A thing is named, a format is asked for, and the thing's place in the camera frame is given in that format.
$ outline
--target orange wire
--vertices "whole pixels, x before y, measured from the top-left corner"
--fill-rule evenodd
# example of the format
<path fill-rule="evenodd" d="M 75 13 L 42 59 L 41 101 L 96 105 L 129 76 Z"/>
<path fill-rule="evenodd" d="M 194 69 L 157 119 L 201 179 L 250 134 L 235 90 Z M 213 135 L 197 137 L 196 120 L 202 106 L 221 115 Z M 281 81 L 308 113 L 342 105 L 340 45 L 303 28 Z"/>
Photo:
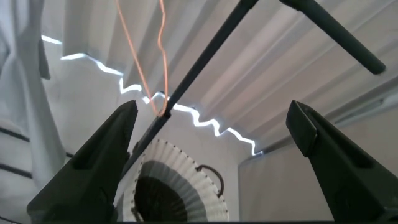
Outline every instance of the orange wire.
<path fill-rule="evenodd" d="M 165 9 L 164 9 L 164 2 L 163 0 L 159 0 L 160 1 L 160 9 L 162 10 L 162 25 L 160 27 L 160 31 L 159 31 L 159 36 L 157 39 L 157 44 L 159 46 L 160 51 L 162 52 L 162 56 L 163 56 L 163 64 L 164 64 L 164 79 L 165 79 L 165 100 L 163 103 L 163 108 L 162 111 L 158 114 L 158 116 L 162 116 L 165 113 L 166 107 L 167 107 L 167 98 L 169 95 L 169 89 L 168 89 L 168 79 L 167 79 L 167 58 L 166 58 L 166 52 L 162 46 L 162 34 L 163 34 L 163 29 L 164 29 L 164 25 L 165 25 L 165 20 L 166 20 L 166 13 L 165 13 Z M 138 56 L 136 53 L 136 50 L 134 49 L 134 46 L 132 44 L 127 26 L 126 26 L 126 22 L 124 21 L 124 17 L 123 17 L 123 13 L 122 10 L 120 9 L 120 4 L 119 4 L 119 0 L 115 0 L 118 12 L 119 12 L 119 17 L 121 20 L 121 23 L 123 25 L 123 30 L 124 30 L 124 34 L 126 35 L 126 38 L 129 42 L 129 46 L 130 46 L 130 50 L 132 53 L 132 57 L 134 58 L 134 61 L 137 65 L 137 69 L 138 69 L 138 73 L 140 75 L 141 81 L 144 84 L 144 89 L 148 95 L 148 98 L 150 100 L 150 104 L 152 105 L 152 109 L 154 110 L 154 113 L 157 114 L 157 109 L 156 109 L 156 105 L 155 103 L 152 101 L 152 94 L 150 93 L 149 87 L 147 85 L 147 82 L 145 80 L 144 77 L 144 73 L 142 72 L 142 68 L 141 65 L 138 61 Z"/>

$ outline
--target black handle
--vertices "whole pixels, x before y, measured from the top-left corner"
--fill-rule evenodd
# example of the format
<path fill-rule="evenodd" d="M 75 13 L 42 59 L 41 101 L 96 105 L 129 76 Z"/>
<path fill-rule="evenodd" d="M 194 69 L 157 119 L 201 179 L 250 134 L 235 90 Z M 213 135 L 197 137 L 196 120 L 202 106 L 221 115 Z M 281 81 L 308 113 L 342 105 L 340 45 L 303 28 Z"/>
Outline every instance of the black handle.
<path fill-rule="evenodd" d="M 221 183 L 221 189 L 218 192 L 217 197 L 220 198 L 222 196 L 222 194 L 224 193 L 224 179 L 223 179 L 223 177 L 221 176 L 221 174 L 216 169 L 214 169 L 214 168 L 212 168 L 211 166 L 208 166 L 208 165 L 199 165 L 195 169 L 197 171 L 201 171 L 202 168 L 206 168 L 206 169 L 211 170 L 219 178 L 220 183 Z"/>
<path fill-rule="evenodd" d="M 344 48 L 374 75 L 386 70 L 386 66 L 346 30 L 333 16 L 314 0 L 279 0 L 286 6 L 303 12 L 319 28 Z"/>

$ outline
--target white pleated basket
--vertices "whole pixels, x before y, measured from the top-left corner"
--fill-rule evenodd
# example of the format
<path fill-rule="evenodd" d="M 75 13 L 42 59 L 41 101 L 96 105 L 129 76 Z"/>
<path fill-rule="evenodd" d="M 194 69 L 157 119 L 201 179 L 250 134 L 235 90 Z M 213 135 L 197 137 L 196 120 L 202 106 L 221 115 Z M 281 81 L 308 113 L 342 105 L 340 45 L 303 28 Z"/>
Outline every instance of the white pleated basket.
<path fill-rule="evenodd" d="M 173 210 L 176 214 L 183 213 L 182 210 L 180 211 L 181 206 L 177 206 L 177 204 L 181 205 L 181 201 L 183 201 L 186 221 L 188 222 L 222 222 L 229 220 L 225 199 L 220 195 L 217 186 L 203 171 L 197 170 L 199 165 L 181 149 L 161 139 L 154 140 L 148 145 L 137 162 L 139 162 L 138 170 L 124 192 L 123 221 L 178 221 L 153 220 L 153 218 L 152 220 L 145 220 L 143 218 L 148 217 L 148 214 L 147 211 L 145 211 L 146 215 L 139 212 L 140 209 L 142 211 L 142 205 L 140 205 L 142 197 L 146 193 L 152 193 L 150 191 L 158 190 L 153 186 L 159 186 L 158 184 L 145 184 L 147 188 L 143 190 L 144 185 L 141 183 L 144 182 L 161 182 L 160 184 L 166 185 L 163 189 L 169 187 L 176 195 L 178 194 L 180 197 L 179 203 L 170 203 L 170 207 L 166 209 Z M 162 200 L 163 197 L 168 197 L 168 195 L 159 193 L 158 197 L 161 198 L 159 200 Z M 159 210 L 157 208 L 158 203 L 151 201 L 150 204 L 154 206 L 154 210 Z"/>

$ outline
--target bright light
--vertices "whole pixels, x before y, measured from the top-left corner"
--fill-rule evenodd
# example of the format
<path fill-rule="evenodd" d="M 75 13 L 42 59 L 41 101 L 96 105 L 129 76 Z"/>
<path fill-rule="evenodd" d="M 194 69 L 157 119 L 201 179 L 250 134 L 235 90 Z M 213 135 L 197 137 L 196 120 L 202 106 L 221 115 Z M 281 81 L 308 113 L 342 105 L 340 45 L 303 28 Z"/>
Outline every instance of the bright light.
<path fill-rule="evenodd" d="M 46 37 L 44 35 L 42 35 L 42 40 L 46 41 L 46 42 L 53 43 L 53 44 L 58 44 L 58 45 L 62 44 L 61 41 L 55 40 L 55 39 L 50 38 L 50 37 Z M 105 72 L 105 73 L 110 73 L 110 74 L 114 74 L 114 75 L 123 76 L 123 73 L 121 73 L 121 72 L 119 72 L 119 71 L 117 71 L 115 69 L 106 67 L 99 60 L 97 60 L 95 58 L 92 58 L 89 55 L 84 54 L 84 53 L 67 55 L 67 56 L 62 57 L 61 60 L 75 60 L 75 59 L 79 59 L 79 58 L 88 58 L 88 59 L 90 59 L 91 61 L 95 62 L 95 64 L 97 64 L 98 68 L 100 70 L 102 70 L 103 72 Z M 119 81 L 119 89 L 120 89 L 120 94 L 124 94 L 124 93 L 127 93 L 129 91 L 133 91 L 133 90 L 134 91 L 139 91 L 139 92 L 142 91 L 142 87 L 140 85 L 138 85 L 138 84 L 133 84 L 133 85 L 127 87 L 127 88 L 123 88 L 123 79 L 122 78 Z M 157 92 L 157 93 L 154 94 L 152 99 L 154 99 L 154 98 L 156 98 L 158 96 L 161 96 L 163 98 L 165 97 L 165 95 L 163 93 Z M 142 97 L 142 100 L 144 101 L 145 104 L 150 103 L 150 99 L 147 96 Z M 220 124 L 215 119 L 211 119 L 211 120 L 205 121 L 205 122 L 199 122 L 200 114 L 199 114 L 199 112 L 197 110 L 195 110 L 193 108 L 190 108 L 190 107 L 187 107 L 187 106 L 184 106 L 184 105 L 180 105 L 178 103 L 176 103 L 173 106 L 173 109 L 175 109 L 177 111 L 183 111 L 183 112 L 186 112 L 186 113 L 190 113 L 192 115 L 193 125 L 195 127 L 205 127 L 205 126 L 208 126 L 208 125 L 212 125 L 214 127 L 214 135 L 216 137 L 218 137 L 218 136 L 220 136 L 222 134 L 222 133 L 220 134 Z M 250 144 L 251 145 L 251 154 L 252 154 L 252 156 L 262 155 L 262 152 L 256 153 L 254 151 L 255 148 L 256 148 L 256 143 L 253 140 L 242 137 L 242 135 L 240 135 L 236 130 L 234 130 L 232 128 L 228 128 L 226 131 L 229 131 L 231 134 L 235 135 L 235 137 L 239 141 L 246 142 L 246 143 Z"/>
<path fill-rule="evenodd" d="M 58 45 L 62 44 L 61 41 L 55 40 L 55 39 L 53 39 L 53 38 L 51 38 L 51 37 L 47 37 L 47 36 L 44 36 L 44 35 L 42 35 L 42 40 L 43 40 L 43 41 L 46 41 L 46 42 L 49 42 L 49 43 L 51 43 L 51 44 L 58 44 Z"/>

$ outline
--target ceiling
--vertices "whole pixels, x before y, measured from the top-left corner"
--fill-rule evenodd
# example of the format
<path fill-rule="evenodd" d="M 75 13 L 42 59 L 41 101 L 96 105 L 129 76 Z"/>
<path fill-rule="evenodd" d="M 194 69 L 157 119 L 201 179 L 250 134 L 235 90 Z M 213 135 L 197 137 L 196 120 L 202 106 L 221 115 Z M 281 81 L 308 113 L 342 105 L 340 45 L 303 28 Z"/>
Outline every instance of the ceiling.
<path fill-rule="evenodd" d="M 165 0 L 163 45 L 171 92 L 237 4 L 237 0 Z M 216 118 L 255 139 L 257 149 L 289 135 L 285 117 L 295 99 L 328 114 L 397 75 L 398 1 L 333 0 L 319 3 L 386 65 L 374 76 L 303 14 L 277 0 L 259 1 L 179 103 L 200 121 Z M 157 0 L 120 0 L 152 92 L 164 90 L 157 35 Z M 140 84 L 113 0 L 46 1 L 42 29 L 63 42 L 63 55 L 86 53 L 122 72 L 123 85 Z"/>

